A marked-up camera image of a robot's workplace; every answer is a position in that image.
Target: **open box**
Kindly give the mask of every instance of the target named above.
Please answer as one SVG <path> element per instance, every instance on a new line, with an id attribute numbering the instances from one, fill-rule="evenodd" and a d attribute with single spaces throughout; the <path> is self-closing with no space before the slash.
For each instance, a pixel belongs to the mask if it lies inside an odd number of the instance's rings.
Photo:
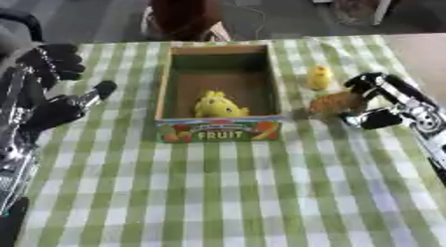
<path id="1" fill-rule="evenodd" d="M 266 45 L 171 48 L 155 113 L 165 142 L 265 140 L 279 136 L 281 105 Z M 206 91 L 223 92 L 243 118 L 194 117 Z"/>

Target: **table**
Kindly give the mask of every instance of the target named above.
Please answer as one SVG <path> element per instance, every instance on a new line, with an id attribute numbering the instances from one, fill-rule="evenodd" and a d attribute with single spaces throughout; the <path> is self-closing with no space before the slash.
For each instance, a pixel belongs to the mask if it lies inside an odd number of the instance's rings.
<path id="1" fill-rule="evenodd" d="M 389 35 L 385 40 L 422 89 L 446 107 L 446 64 L 442 53 L 446 50 L 446 34 Z"/>
<path id="2" fill-rule="evenodd" d="M 410 81 L 385 41 L 260 43 L 273 47 L 280 97 L 292 115 L 315 96 L 303 85 L 315 63 L 334 70 L 332 92 L 370 70 Z M 101 79 L 120 89 L 87 118 L 41 138 L 43 162 L 20 246 L 446 243 L 446 191 L 401 126 L 361 131 L 299 119 L 284 123 L 279 141 L 153 141 L 154 90 L 168 46 L 83 47 L 86 80 L 63 90 L 81 93 Z"/>

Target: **robot finger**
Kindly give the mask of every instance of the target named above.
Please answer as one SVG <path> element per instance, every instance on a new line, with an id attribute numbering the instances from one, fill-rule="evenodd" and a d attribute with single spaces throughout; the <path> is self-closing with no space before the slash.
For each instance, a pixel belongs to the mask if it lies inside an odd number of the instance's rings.
<path id="1" fill-rule="evenodd" d="M 360 74 L 346 81 L 344 85 L 347 88 L 358 84 L 369 84 L 372 86 L 372 84 L 374 83 L 373 79 L 376 76 L 379 76 L 379 73 L 370 72 L 370 73 Z"/>
<path id="2" fill-rule="evenodd" d="M 401 117 L 394 115 L 387 108 L 369 110 L 359 116 L 341 113 L 339 117 L 345 124 L 363 129 L 377 129 L 402 123 Z"/>
<path id="3" fill-rule="evenodd" d="M 75 62 L 55 61 L 52 63 L 56 67 L 56 71 L 70 71 L 75 73 L 83 73 L 86 70 L 86 67 Z"/>
<path id="4" fill-rule="evenodd" d="M 392 84 L 396 89 L 398 89 L 401 93 L 406 95 L 407 97 L 413 97 L 415 100 L 419 102 L 424 102 L 430 104 L 433 107 L 436 107 L 436 104 L 430 100 L 428 97 L 424 96 L 419 90 L 404 82 L 400 78 L 395 75 L 386 76 L 385 80 Z"/>
<path id="5" fill-rule="evenodd" d="M 59 95 L 36 107 L 31 118 L 22 125 L 22 129 L 41 132 L 73 122 L 83 117 L 84 114 L 83 109 L 73 104 L 70 97 Z"/>
<path id="6" fill-rule="evenodd" d="M 362 76 L 356 76 L 346 81 L 343 84 L 346 88 L 351 88 L 351 91 L 357 94 L 364 94 L 369 90 L 373 89 L 373 85 L 366 82 Z"/>
<path id="7" fill-rule="evenodd" d="M 367 102 L 379 96 L 379 91 L 377 89 L 371 90 L 363 97 Z"/>
<path id="8" fill-rule="evenodd" d="M 73 71 L 56 71 L 56 75 L 49 70 L 36 71 L 36 76 L 42 79 L 45 84 L 51 84 L 54 81 L 78 81 L 82 75 Z"/>
<path id="9" fill-rule="evenodd" d="M 46 44 L 39 46 L 40 49 L 47 52 L 49 57 L 60 58 L 66 55 L 74 55 L 79 48 L 73 44 Z"/>
<path id="10" fill-rule="evenodd" d="M 58 82 L 58 79 L 55 78 L 52 73 L 48 72 L 48 73 L 44 73 L 44 74 L 40 73 L 39 81 L 40 81 L 43 89 L 50 90 L 56 85 L 56 83 Z"/>
<path id="11" fill-rule="evenodd" d="M 67 64 L 80 64 L 82 61 L 81 56 L 77 54 L 65 55 L 62 57 L 51 58 L 51 62 L 66 62 Z"/>

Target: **yellow toy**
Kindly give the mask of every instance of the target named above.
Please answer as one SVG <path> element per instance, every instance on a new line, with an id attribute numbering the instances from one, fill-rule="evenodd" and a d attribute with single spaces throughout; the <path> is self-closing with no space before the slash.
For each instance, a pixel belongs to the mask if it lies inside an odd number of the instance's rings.
<path id="1" fill-rule="evenodd" d="M 240 109 L 222 92 L 208 91 L 195 105 L 196 118 L 235 118 L 248 113 L 247 108 Z"/>
<path id="2" fill-rule="evenodd" d="M 329 86 L 332 76 L 330 68 L 315 66 L 308 71 L 308 86 L 312 90 L 323 91 Z"/>

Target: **lemon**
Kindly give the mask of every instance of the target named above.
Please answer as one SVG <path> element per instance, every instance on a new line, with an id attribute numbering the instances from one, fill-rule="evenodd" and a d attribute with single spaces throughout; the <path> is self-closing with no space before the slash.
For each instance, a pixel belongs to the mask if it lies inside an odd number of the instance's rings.
<path id="1" fill-rule="evenodd" d="M 308 86 L 315 91 L 325 90 L 333 76 L 332 70 L 324 66 L 315 66 L 308 71 Z"/>

